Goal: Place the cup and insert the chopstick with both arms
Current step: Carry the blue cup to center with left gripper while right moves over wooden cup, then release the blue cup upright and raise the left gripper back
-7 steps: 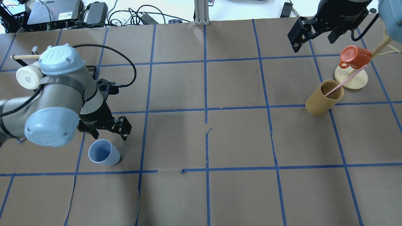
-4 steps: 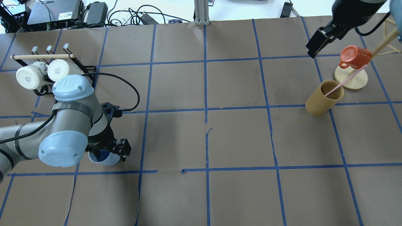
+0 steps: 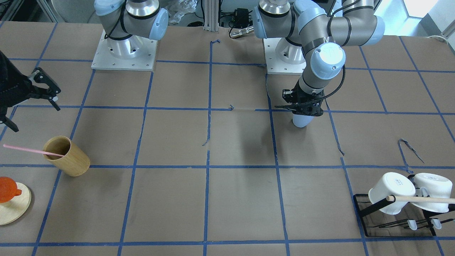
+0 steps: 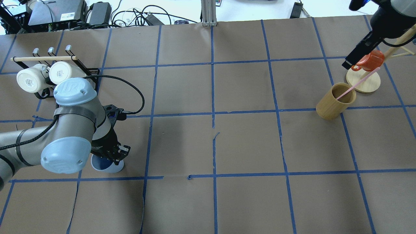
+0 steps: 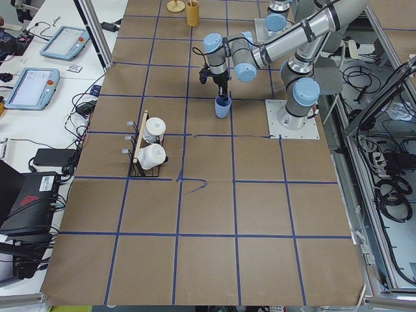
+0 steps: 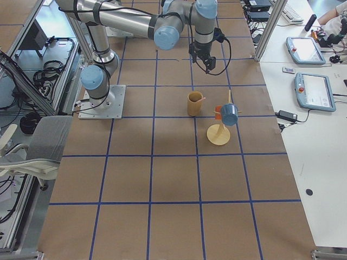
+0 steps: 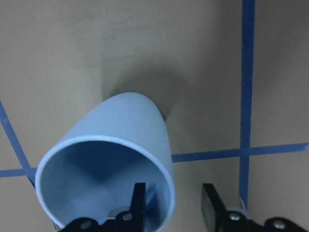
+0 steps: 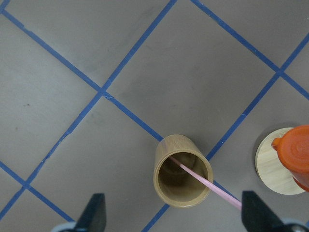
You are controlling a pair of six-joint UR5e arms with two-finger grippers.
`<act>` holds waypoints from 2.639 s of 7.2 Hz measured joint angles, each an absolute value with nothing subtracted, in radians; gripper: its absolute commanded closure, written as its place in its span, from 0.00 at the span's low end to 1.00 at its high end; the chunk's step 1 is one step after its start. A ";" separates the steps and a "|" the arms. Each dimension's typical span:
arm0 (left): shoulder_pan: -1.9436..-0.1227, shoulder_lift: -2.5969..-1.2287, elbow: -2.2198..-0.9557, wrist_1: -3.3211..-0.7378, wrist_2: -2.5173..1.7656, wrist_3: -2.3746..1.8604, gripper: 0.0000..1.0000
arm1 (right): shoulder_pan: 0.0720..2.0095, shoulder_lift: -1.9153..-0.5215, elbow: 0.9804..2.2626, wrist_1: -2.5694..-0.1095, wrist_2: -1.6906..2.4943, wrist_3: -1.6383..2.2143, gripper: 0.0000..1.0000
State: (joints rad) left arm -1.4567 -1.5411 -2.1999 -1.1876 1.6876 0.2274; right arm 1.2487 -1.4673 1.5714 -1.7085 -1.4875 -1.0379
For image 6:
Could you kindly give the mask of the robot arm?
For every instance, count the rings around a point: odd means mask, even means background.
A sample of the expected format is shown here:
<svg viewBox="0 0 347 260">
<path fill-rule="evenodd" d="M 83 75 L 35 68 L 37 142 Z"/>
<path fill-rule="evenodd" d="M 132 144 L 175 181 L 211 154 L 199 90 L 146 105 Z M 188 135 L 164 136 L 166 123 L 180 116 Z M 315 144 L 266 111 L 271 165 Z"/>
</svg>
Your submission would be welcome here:
<svg viewBox="0 0 347 260">
<path fill-rule="evenodd" d="M 60 11 L 88 28 L 94 64 L 84 70 L 82 84 L 91 107 L 98 112 L 112 105 L 110 77 L 119 63 L 110 48 L 106 27 L 151 39 L 159 49 L 170 50 L 187 25 L 195 29 L 189 55 L 203 62 L 206 73 L 215 68 L 216 58 L 210 52 L 216 39 L 217 1 L 163 1 L 160 14 L 126 7 L 118 1 L 58 1 L 57 4 Z"/>
</svg>

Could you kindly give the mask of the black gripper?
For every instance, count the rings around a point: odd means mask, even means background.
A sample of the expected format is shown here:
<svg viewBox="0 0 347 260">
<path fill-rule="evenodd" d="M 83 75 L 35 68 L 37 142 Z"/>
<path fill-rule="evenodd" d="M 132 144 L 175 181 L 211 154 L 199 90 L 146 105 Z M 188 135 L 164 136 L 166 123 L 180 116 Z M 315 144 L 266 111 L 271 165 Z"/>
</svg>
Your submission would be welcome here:
<svg viewBox="0 0 347 260">
<path fill-rule="evenodd" d="M 192 62 L 196 63 L 199 58 L 205 65 L 204 71 L 211 71 L 216 66 L 216 57 L 210 55 L 212 43 L 191 43 L 189 54 Z"/>
</svg>

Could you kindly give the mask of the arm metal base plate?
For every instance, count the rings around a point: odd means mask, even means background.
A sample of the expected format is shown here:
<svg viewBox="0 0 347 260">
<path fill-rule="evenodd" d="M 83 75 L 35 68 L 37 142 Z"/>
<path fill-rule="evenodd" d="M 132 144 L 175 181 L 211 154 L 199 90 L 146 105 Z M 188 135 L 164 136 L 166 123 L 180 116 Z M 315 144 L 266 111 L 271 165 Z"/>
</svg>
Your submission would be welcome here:
<svg viewBox="0 0 347 260">
<path fill-rule="evenodd" d="M 126 86 L 124 84 L 110 85 L 107 98 L 100 100 L 90 99 L 87 91 L 81 104 L 78 118 L 81 120 L 121 119 L 125 100 Z"/>
</svg>

